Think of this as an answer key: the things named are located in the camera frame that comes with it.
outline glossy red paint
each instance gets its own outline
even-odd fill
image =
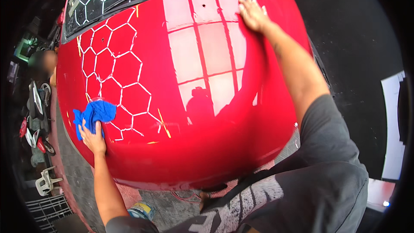
[[[258,2],[311,52],[294,0]],[[272,47],[237,12],[238,0],[149,0],[61,45],[59,106],[83,157],[94,165],[72,110],[102,98],[118,106],[103,125],[118,183],[209,187],[275,158],[295,130],[293,104]]]

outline person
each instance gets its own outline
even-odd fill
[[[277,55],[301,147],[209,206],[202,202],[200,215],[166,232],[355,232],[367,203],[368,173],[323,75],[310,54],[268,18],[266,7],[256,0],[239,3],[244,23],[263,34]],[[80,131],[95,156],[95,197],[106,232],[158,232],[151,221],[129,216],[106,165],[100,122],[97,134]]]
[[[37,51],[28,59],[29,75],[35,81],[49,78],[50,85],[56,86],[58,55],[54,50]]]

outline sleeve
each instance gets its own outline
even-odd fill
[[[157,227],[149,220],[120,216],[112,218],[105,226],[106,233],[158,233]]]
[[[318,97],[308,108],[301,125],[298,156],[307,164],[344,161],[360,166],[359,149],[330,95]]]

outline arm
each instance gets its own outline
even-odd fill
[[[110,219],[119,216],[129,216],[129,213],[106,164],[106,144],[102,138],[101,122],[96,122],[96,134],[92,134],[85,127],[85,120],[83,120],[82,127],[83,130],[79,125],[83,142],[95,156],[95,199],[99,215],[106,226]]]
[[[56,67],[53,71],[53,74],[50,76],[49,83],[50,85],[56,86]]]
[[[253,31],[263,34],[273,46],[296,112],[298,127],[311,103],[330,94],[325,79],[309,53],[267,16],[256,0],[239,0],[240,15]]]

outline scooter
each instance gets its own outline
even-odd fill
[[[49,133],[49,120],[46,115],[45,105],[49,106],[49,99],[51,89],[47,83],[43,83],[40,88],[41,94],[36,86],[36,83],[32,81],[29,85],[29,100],[27,101],[28,115],[23,119],[20,126],[19,136],[25,137],[29,146],[32,148],[39,148],[40,151],[50,156],[54,156],[55,150],[48,142]],[[32,129],[34,127],[33,120],[39,119],[39,128]]]

